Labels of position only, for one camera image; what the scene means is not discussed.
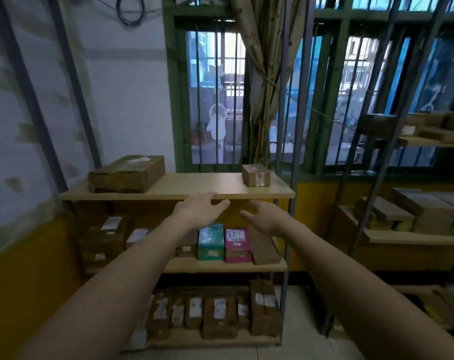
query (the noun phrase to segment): tiled floor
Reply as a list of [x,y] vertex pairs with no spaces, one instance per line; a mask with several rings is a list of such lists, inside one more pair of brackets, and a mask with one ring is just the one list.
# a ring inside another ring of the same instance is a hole
[[302,287],[289,286],[282,346],[222,349],[146,350],[122,354],[119,360],[363,360],[350,340],[319,335]]

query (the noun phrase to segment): white label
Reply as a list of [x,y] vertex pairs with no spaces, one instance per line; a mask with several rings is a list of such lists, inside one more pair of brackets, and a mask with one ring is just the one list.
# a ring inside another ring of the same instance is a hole
[[260,306],[265,306],[265,302],[264,302],[264,299],[263,299],[263,294],[255,293],[255,303],[257,303]]
[[139,240],[142,240],[148,232],[148,228],[136,228],[132,231],[132,234],[128,238],[127,242],[138,242]]
[[227,236],[228,242],[244,242],[245,241],[245,231],[244,230],[227,229],[226,236]]
[[172,313],[172,323],[176,325],[182,324],[184,321],[184,306],[174,305],[174,311]]
[[277,297],[270,294],[264,294],[263,300],[266,307],[278,307],[277,306]]
[[121,220],[121,216],[109,217],[102,226],[101,230],[116,230]]
[[265,172],[255,173],[255,186],[265,187]]
[[167,304],[168,298],[162,298],[157,301],[157,310],[153,314],[154,320],[166,320],[167,319]]
[[248,305],[247,304],[238,304],[238,315],[239,316],[248,316]]
[[202,298],[192,298],[190,300],[190,317],[202,317]]
[[220,256],[220,254],[216,250],[207,250],[207,256],[214,256],[214,257],[218,258]]
[[223,320],[225,313],[227,312],[227,306],[225,304],[225,298],[216,298],[213,300],[215,309],[213,311],[213,317],[216,320]]
[[93,259],[93,261],[97,261],[97,260],[105,260],[106,257],[105,257],[105,254],[102,252],[100,254],[95,254],[95,258]]
[[415,133],[415,125],[405,125],[402,128],[402,135],[403,136],[412,136]]
[[143,156],[141,158],[128,160],[126,163],[140,163],[140,162],[150,162],[150,158],[147,156]]

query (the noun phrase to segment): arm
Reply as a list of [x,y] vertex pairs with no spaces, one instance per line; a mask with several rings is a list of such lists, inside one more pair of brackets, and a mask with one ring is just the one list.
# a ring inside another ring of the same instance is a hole
[[253,200],[241,216],[284,238],[304,260],[330,309],[368,359],[454,360],[454,338],[364,266],[279,207]]
[[172,252],[192,230],[211,224],[229,206],[215,193],[176,205],[150,235],[80,288],[24,345],[18,360],[104,360],[120,352]]

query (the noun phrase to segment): teal box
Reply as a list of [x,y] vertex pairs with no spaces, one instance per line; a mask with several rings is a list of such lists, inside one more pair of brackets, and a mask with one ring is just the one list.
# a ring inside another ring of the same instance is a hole
[[224,260],[224,227],[212,223],[199,231],[199,260]]

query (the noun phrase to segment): floral curtain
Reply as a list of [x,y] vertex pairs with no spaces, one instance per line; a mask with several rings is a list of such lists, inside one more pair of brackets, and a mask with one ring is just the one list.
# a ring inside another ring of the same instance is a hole
[[[267,164],[269,129],[279,108],[285,0],[230,0],[248,54],[250,137],[247,163]],[[286,75],[290,76],[304,31],[307,0],[292,0]]]

